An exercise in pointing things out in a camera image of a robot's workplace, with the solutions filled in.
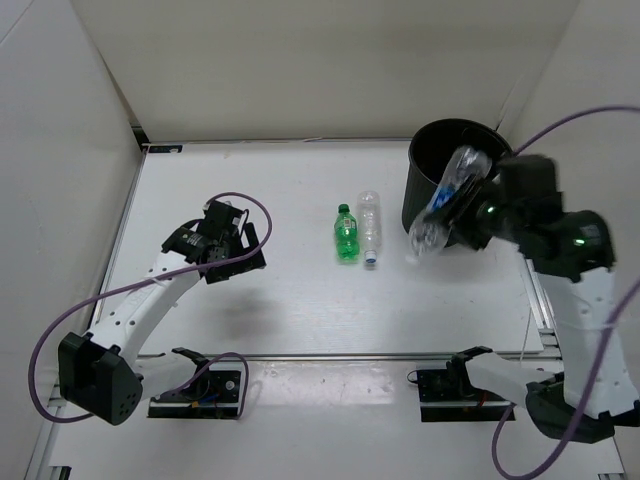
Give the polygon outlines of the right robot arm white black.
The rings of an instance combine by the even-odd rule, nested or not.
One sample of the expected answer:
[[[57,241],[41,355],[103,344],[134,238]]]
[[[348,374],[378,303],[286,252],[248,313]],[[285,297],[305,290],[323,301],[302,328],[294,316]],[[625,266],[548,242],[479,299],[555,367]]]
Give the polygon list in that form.
[[[633,385],[615,330],[613,241],[601,215],[563,207],[554,160],[540,155],[501,160],[494,180],[474,173],[436,212],[460,244],[474,250],[496,238],[531,262],[552,309],[564,369],[520,368],[488,347],[447,364],[449,387],[470,400],[489,391],[526,408],[553,439],[593,444],[618,426],[639,424]]]

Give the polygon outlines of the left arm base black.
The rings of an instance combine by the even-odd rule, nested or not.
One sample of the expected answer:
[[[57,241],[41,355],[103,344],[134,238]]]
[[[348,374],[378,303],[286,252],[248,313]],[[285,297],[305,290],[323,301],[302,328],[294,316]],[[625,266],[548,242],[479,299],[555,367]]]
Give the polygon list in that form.
[[[196,376],[184,388],[174,387],[152,397],[147,417],[179,420],[239,420],[244,413],[249,386],[249,365],[235,352],[212,359],[178,347],[172,350],[188,360]]]

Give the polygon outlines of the clear bottle blue label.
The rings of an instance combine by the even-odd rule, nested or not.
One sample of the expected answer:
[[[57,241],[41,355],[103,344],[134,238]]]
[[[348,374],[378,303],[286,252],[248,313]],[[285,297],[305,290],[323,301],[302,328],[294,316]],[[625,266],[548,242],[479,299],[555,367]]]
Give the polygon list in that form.
[[[466,182],[485,179],[491,167],[492,160],[471,146],[463,145],[452,153],[435,193],[409,229],[411,252],[417,260],[445,248],[452,230],[444,219],[445,207],[452,206],[454,196],[462,192]]]

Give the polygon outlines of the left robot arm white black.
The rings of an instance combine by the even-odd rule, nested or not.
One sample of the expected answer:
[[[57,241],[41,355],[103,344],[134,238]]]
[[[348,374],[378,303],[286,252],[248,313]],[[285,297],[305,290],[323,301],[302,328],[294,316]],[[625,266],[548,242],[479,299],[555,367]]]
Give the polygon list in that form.
[[[176,347],[153,358],[139,356],[160,321],[192,287],[266,265],[264,241],[247,210],[214,198],[203,211],[202,218],[184,223],[164,241],[144,279],[125,292],[105,319],[61,340],[59,385],[65,400],[117,426],[148,398],[220,398],[224,385],[202,354]]]

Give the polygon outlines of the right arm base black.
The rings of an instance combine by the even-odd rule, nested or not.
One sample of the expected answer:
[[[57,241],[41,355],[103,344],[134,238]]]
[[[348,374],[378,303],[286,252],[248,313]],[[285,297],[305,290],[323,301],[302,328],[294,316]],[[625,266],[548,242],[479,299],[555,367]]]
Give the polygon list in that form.
[[[417,388],[422,423],[497,422],[509,403],[487,391],[461,394],[445,369],[414,369],[406,379]]]

